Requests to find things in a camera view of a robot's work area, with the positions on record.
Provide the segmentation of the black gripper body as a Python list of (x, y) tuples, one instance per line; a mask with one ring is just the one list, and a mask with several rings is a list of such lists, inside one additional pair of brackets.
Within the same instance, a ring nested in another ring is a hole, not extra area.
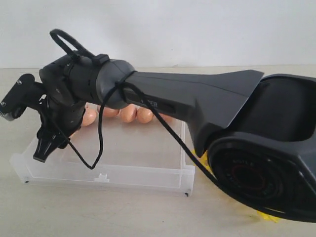
[(37, 133), (38, 147), (42, 150), (64, 149), (70, 136), (80, 129), (85, 112), (85, 101), (65, 106), (52, 98), (42, 104), (41, 128)]

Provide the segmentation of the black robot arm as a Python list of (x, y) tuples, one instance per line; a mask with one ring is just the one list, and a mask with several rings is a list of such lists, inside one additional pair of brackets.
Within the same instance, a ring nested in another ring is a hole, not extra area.
[(280, 218), (316, 220), (316, 80), (246, 70), (217, 75), (138, 72), (107, 55), (63, 56), (39, 71), (46, 99), (34, 158), (69, 143), (85, 102), (136, 104), (184, 121), (200, 169), (237, 201)]

